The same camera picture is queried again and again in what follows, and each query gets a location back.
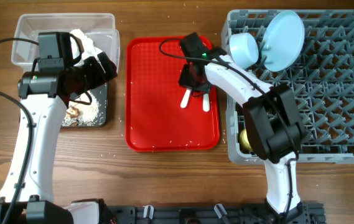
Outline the white plastic spoon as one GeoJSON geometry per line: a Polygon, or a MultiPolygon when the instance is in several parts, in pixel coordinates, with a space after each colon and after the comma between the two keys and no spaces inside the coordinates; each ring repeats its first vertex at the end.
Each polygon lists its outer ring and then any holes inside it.
{"type": "Polygon", "coordinates": [[[208,93],[203,94],[202,109],[204,112],[210,111],[210,99],[208,93]]]}

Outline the white napkin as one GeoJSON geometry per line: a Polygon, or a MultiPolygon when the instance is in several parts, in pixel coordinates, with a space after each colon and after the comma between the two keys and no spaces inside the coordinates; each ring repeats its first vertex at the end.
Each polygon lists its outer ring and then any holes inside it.
{"type": "Polygon", "coordinates": [[[83,61],[88,57],[94,57],[99,61],[98,54],[102,53],[102,50],[94,46],[92,39],[85,35],[80,29],[74,29],[70,33],[78,39],[78,43],[82,47],[82,58],[76,65],[83,65],[83,61]]]}

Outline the white plastic fork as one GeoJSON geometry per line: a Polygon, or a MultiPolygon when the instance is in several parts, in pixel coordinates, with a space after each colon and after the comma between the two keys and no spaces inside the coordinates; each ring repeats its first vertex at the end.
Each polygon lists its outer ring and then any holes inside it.
{"type": "Polygon", "coordinates": [[[186,89],[184,96],[182,98],[182,101],[180,102],[180,107],[181,108],[186,108],[188,103],[189,103],[189,98],[190,98],[191,90],[186,89]]]}

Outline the food scraps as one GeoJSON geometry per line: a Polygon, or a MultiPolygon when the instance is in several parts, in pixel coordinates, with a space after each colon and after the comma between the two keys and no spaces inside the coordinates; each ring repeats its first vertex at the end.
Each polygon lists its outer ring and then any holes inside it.
{"type": "Polygon", "coordinates": [[[89,105],[69,102],[62,127],[95,127],[105,123],[106,101],[99,100],[91,91],[88,94],[91,96],[89,105]]]}

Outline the light blue bowl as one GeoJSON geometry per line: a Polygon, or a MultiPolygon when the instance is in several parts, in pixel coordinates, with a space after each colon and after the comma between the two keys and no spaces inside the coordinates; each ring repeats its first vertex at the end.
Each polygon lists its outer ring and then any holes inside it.
{"type": "Polygon", "coordinates": [[[230,53],[233,61],[241,68],[247,69],[259,58],[259,49],[250,33],[233,34],[230,37],[230,53]]]}

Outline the yellow cup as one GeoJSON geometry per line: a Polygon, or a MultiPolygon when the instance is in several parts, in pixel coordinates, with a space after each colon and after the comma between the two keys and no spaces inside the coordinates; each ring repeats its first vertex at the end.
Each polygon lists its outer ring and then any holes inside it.
{"type": "Polygon", "coordinates": [[[243,129],[240,133],[239,133],[239,137],[238,137],[240,146],[247,151],[252,151],[252,147],[250,146],[250,143],[248,141],[248,135],[247,135],[247,130],[243,129]]]}

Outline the light blue plate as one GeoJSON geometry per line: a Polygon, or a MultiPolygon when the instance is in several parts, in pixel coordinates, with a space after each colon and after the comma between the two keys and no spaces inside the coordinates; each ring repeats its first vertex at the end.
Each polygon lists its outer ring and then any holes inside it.
{"type": "Polygon", "coordinates": [[[271,72],[290,67],[299,57],[305,39],[304,23],[290,10],[280,12],[268,25],[261,55],[264,66],[271,72]]]}

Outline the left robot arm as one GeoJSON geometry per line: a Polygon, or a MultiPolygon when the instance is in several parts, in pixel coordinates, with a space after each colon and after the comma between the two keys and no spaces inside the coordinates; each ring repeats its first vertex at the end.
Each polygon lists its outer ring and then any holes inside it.
{"type": "Polygon", "coordinates": [[[117,76],[102,52],[82,67],[26,72],[20,84],[21,119],[9,175],[0,191],[0,223],[115,223],[101,198],[54,204],[52,174],[62,121],[72,93],[117,76]]]}

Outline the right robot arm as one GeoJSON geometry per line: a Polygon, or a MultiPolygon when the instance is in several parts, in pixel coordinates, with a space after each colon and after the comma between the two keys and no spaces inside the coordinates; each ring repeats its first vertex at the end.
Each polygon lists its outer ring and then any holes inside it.
{"type": "Polygon", "coordinates": [[[190,75],[221,88],[242,106],[249,144],[266,168],[267,203],[274,213],[286,218],[300,204],[295,165],[304,133],[291,88],[259,80],[219,47],[181,50],[190,75]]]}

